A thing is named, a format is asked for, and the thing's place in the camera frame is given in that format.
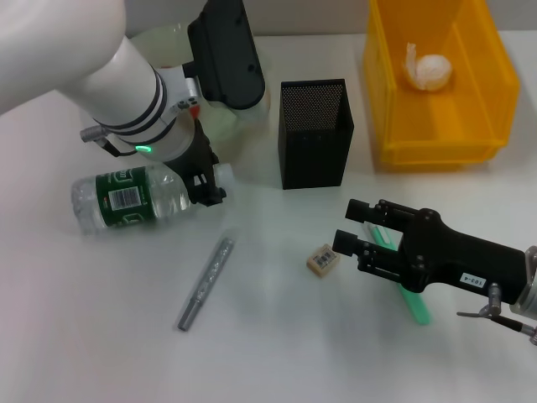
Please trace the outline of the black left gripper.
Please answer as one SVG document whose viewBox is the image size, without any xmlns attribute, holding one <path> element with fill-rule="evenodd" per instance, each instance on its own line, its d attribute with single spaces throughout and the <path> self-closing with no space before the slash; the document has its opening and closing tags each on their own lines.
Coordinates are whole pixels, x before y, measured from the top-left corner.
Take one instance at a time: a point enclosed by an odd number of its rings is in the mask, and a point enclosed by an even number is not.
<svg viewBox="0 0 537 403">
<path fill-rule="evenodd" d="M 180 175 L 193 204 L 211 207 L 227 197 L 227 167 L 214 167 L 219 159 L 213 152 L 201 121 L 194 120 L 194 137 L 186 151 L 178 158 L 166 161 L 165 165 Z"/>
</svg>

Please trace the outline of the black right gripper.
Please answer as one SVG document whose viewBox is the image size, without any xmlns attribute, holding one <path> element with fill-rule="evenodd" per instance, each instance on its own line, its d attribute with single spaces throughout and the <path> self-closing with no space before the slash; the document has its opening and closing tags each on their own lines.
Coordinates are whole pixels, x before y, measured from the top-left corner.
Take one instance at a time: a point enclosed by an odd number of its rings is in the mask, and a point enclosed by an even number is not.
<svg viewBox="0 0 537 403">
<path fill-rule="evenodd" d="M 357 257 L 357 268 L 370 275 L 421 292 L 441 283 L 486 296 L 496 283 L 502 301 L 515 303 L 527 284 L 525 256 L 521 250 L 459 233 L 446 226 L 438 212 L 414 209 L 381 199 L 371 207 L 351 199 L 346 218 L 369 222 L 403 233 L 401 244 L 392 247 L 362 240 L 353 233 L 337 230 L 332 248 Z"/>
</svg>

